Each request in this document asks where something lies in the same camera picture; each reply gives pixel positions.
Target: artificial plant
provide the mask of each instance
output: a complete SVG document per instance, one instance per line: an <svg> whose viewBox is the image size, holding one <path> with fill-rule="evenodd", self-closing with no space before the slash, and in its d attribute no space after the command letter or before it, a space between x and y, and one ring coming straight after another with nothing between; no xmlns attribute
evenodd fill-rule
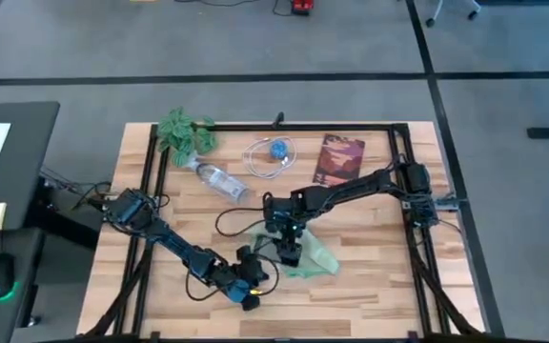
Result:
<svg viewBox="0 0 549 343"><path fill-rule="evenodd" d="M195 123L184 109L179 107L160 120L158 149L174 150L171 154L171 162L177 167L185 166L195 151L202 155L217 147L215 135L206 129L214 126L215 122L208 116L202 119L202 124Z"/></svg>

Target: wooden tabletop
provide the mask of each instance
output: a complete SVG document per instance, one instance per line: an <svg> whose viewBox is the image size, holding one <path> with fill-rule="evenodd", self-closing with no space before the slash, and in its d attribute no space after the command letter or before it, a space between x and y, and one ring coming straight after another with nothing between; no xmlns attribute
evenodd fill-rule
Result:
<svg viewBox="0 0 549 343"><path fill-rule="evenodd" d="M151 124L128 124L118 158L113 188L138 188ZM425 164L435 194L448 192L437 135L431 122L408 123L416 160ZM288 197L290 191L311 185L325 131L219 131L219 148L207 160L237 176L252 189L251 206L261 207L261 194ZM391 160L387 134L378 131L328 131L366 142L361 175L384 168ZM298 159L276 179L250 175L241 154L264 137L290 136ZM158 154L154 157L157 166ZM152 185L157 168L152 171ZM203 185L190 170L169 166L164 193L170 204L162 217L192 244L209 247L235 262L234 251L250 242L241 235L226 238L214 230L215 217L233 207L226 199ZM231 215L222 220L223 231L235 232L260 218L260 212ZM454 214L440 218L457 223ZM375 195L337 206L308 225L340 262L338 275L309 279L282 275L276 291L262 297L260 308L244 313L238 304L217 294L204 302L193 302L184 291L186 269L180 260L157 247L141 335L152 331L162 337L404 337L420 332L417 300L399 201ZM459 310L478 329L483 328L476 291L459 233L448 226L432 228L442 285ZM122 279L129 238L107 226L101 231L92 265L84 308L77 331L94 325L115 298ZM267 272L273 271L265 266ZM208 292L193 280L195 296ZM434 328L437 316L431 293L430 311ZM134 301L129 302L125 326L129 331Z"/></svg>

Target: green light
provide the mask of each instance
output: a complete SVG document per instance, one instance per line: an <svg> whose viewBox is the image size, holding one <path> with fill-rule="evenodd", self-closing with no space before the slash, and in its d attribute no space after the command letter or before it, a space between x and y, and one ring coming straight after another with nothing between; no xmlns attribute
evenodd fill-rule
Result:
<svg viewBox="0 0 549 343"><path fill-rule="evenodd" d="M18 288L18 282L14 282L14 285L11 287L11 290L8 292L8 294L0 297L0 302L10 300L11 298L13 298L17 288Z"/></svg>

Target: plastic bottle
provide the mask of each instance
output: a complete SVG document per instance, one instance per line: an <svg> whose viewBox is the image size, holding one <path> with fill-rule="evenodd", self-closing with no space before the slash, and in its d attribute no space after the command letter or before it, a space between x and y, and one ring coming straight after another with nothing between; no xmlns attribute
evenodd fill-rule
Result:
<svg viewBox="0 0 549 343"><path fill-rule="evenodd" d="M196 161L190 161L188 168L196 172L196 175L207 186L211 187L216 192L224 195L232 202L238 204L243 195L247 193L247 186L233 176L228 175L218 167Z"/></svg>

